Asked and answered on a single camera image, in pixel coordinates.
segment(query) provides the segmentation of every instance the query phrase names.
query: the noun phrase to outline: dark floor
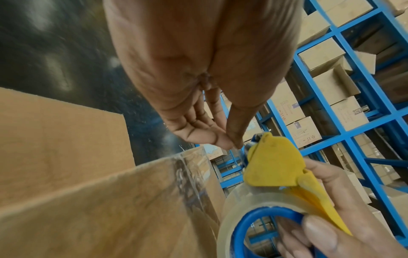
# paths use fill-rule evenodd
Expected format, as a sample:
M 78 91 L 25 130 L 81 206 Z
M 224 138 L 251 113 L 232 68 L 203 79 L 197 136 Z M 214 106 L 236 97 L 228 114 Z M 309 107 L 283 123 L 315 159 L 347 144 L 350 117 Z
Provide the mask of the dark floor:
M 0 0 L 0 87 L 123 114 L 136 164 L 192 147 L 126 76 L 102 0 Z

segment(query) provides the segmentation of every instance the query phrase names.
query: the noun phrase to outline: storage rack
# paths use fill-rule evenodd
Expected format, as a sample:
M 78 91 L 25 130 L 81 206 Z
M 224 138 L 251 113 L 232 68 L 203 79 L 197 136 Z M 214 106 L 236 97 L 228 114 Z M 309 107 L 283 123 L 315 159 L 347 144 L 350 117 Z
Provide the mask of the storage rack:
M 300 100 L 298 103 L 300 106 L 302 106 L 312 99 L 316 100 L 333 121 L 335 127 L 338 130 L 338 134 L 334 136 L 323 137 L 323 141 L 302 149 L 300 153 L 303 156 L 309 156 L 313 159 L 324 162 L 324 159 L 319 151 L 341 142 L 345 146 L 347 152 L 350 154 L 357 168 L 361 171 L 364 177 L 364 179 L 360 179 L 361 184 L 363 186 L 371 188 L 380 204 L 385 207 L 384 216 L 387 217 L 388 222 L 391 223 L 390 227 L 396 239 L 403 246 L 408 247 L 408 229 L 402 221 L 400 215 L 388 199 L 384 190 L 382 189 L 381 185 L 383 183 L 381 182 L 380 178 L 371 165 L 384 164 L 395 167 L 408 167 L 408 125 L 403 119 L 404 116 L 408 115 L 408 103 L 400 103 L 397 105 L 391 103 L 391 101 L 375 81 L 373 76 L 368 72 L 368 70 L 356 56 L 342 33 L 345 33 L 352 27 L 357 28 L 357 30 L 362 29 L 361 27 L 363 27 L 363 24 L 369 22 L 373 17 L 376 17 L 379 21 L 381 21 L 381 23 L 387 28 L 387 31 L 392 33 L 393 37 L 397 39 L 398 44 L 400 44 L 400 46 L 403 48 L 403 52 L 401 52 L 398 56 L 392 58 L 391 60 L 379 64 L 376 67 L 377 70 L 391 65 L 401 59 L 408 58 L 408 34 L 404 30 L 404 28 L 395 20 L 388 7 L 381 0 L 368 0 L 368 2 L 373 6 L 373 9 L 370 12 L 339 28 L 333 24 L 327 14 L 320 7 L 317 0 L 306 0 L 305 2 L 305 10 L 318 11 L 329 22 L 330 30 L 324 36 L 300 47 L 295 52 L 293 68 L 295 69 L 297 74 L 300 75 L 306 86 L 309 87 L 309 90 L 311 90 L 310 92 L 312 92 L 310 96 Z M 298 56 L 299 53 L 329 38 L 333 38 L 337 42 L 337 44 L 346 52 L 345 57 L 354 70 L 354 75 L 352 76 L 352 78 L 354 81 L 356 81 L 357 86 L 361 91 L 362 99 L 360 99 L 360 101 L 368 105 L 368 107 L 370 108 L 370 111 L 366 113 L 366 116 L 368 117 L 370 122 L 350 131 L 345 131 L 339 119 L 334 114 L 330 105 L 324 98 L 323 94 L 309 74 L 307 68 Z M 221 103 L 223 105 L 225 114 L 228 116 L 229 112 L 222 98 Z M 287 130 L 272 101 L 268 100 L 266 105 L 270 113 L 265 117 L 262 117 L 259 112 L 256 115 L 261 128 L 264 131 L 268 131 L 268 128 L 264 123 L 267 120 L 274 118 L 282 134 L 290 141 L 292 141 L 292 143 L 294 143 L 293 138 Z M 392 147 L 403 160 L 374 159 L 367 158 L 364 155 L 361 148 L 356 143 L 354 136 L 372 130 L 374 128 L 382 128 L 386 132 L 387 136 L 392 142 Z M 237 174 L 237 176 L 225 181 L 221 178 L 220 181 L 222 181 L 221 185 L 223 188 L 233 187 L 234 185 L 242 182 L 242 168 L 239 165 L 239 157 L 232 155 L 232 153 L 231 156 L 231 160 L 218 164 L 218 167 L 220 169 L 225 168 L 231 163 L 234 163 L 236 165 L 234 169 L 222 173 L 221 177 L 230 175 L 232 173 Z M 264 228 L 265 232 L 263 234 L 250 239 L 250 242 L 252 244 L 258 241 L 272 239 L 276 236 L 277 233 L 275 231 L 268 231 L 265 225 Z

